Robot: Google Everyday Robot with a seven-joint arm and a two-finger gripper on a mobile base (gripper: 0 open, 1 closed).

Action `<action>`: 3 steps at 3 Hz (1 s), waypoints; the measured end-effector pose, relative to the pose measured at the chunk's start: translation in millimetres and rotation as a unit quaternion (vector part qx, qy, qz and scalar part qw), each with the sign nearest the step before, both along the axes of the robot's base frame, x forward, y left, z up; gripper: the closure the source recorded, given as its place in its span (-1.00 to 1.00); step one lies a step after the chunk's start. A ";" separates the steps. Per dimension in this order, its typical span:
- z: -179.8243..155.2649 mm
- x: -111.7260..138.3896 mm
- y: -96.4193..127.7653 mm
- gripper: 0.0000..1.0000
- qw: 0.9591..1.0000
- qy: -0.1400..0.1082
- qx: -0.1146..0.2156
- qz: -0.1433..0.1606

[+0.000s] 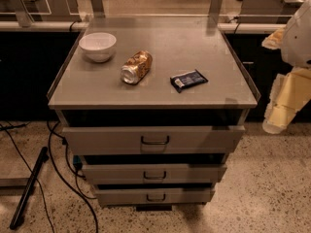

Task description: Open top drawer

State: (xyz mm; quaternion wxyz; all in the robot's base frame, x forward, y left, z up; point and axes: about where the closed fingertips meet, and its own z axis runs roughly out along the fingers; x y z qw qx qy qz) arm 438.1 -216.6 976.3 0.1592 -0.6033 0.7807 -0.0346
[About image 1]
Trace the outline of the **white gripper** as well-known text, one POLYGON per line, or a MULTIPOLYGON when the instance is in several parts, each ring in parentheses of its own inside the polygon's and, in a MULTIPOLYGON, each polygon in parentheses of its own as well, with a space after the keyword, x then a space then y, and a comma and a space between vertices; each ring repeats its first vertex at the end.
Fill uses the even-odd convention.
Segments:
POLYGON ((273 82, 262 129, 280 134, 311 100, 311 0, 305 0, 288 21, 266 37, 261 45, 281 48, 284 62, 295 66, 287 75, 278 74, 273 82))

